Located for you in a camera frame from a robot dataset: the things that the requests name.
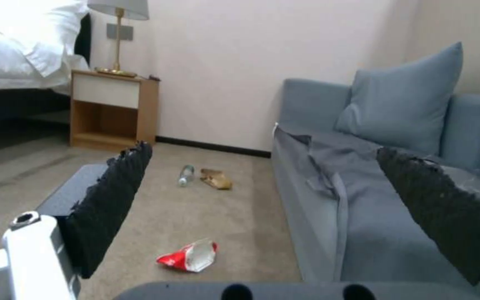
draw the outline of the brown paper bag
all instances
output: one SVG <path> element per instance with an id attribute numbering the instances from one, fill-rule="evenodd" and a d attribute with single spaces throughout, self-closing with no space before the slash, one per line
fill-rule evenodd
<path id="1" fill-rule="evenodd" d="M 222 171 L 201 169 L 201 180 L 218 190 L 230 190 L 233 183 L 225 176 Z"/>

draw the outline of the plastic water bottle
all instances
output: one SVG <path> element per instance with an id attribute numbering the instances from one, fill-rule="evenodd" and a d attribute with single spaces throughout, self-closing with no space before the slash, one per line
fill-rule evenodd
<path id="1" fill-rule="evenodd" d="M 185 165 L 179 175 L 179 186 L 186 186 L 192 179 L 194 179 L 194 166 Z"/>

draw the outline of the trash on floor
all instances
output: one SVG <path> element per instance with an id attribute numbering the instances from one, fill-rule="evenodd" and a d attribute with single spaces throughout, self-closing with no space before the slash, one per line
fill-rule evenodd
<path id="1" fill-rule="evenodd" d="M 181 174 L 179 175 L 179 180 L 177 181 L 179 186 L 184 188 L 188 182 L 192 181 L 192 179 L 194 179 L 194 171 L 195 168 L 193 165 L 185 165 L 182 168 Z"/>
<path id="2" fill-rule="evenodd" d="M 230 190 L 233 183 L 225 176 L 222 171 L 201 169 L 201 180 L 218 190 Z"/>
<path id="3" fill-rule="evenodd" d="M 159 256 L 157 263 L 183 271 L 200 272 L 214 262 L 217 247 L 218 244 L 210 239 L 202 239 L 177 252 Z"/>

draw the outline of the white bedding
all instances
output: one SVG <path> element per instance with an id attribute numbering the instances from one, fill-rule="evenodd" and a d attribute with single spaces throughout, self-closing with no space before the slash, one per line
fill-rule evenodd
<path id="1" fill-rule="evenodd" d="M 0 89 L 68 90 L 71 70 L 88 70 L 74 54 L 84 0 L 0 0 Z"/>

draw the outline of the bed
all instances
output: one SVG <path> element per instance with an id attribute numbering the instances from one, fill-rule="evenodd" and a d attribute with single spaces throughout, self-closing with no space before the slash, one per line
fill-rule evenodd
<path id="1" fill-rule="evenodd" d="M 11 6 L 0 12 L 0 121 L 68 110 L 71 70 L 87 70 L 90 62 L 86 2 L 25 0 L 5 5 Z"/>

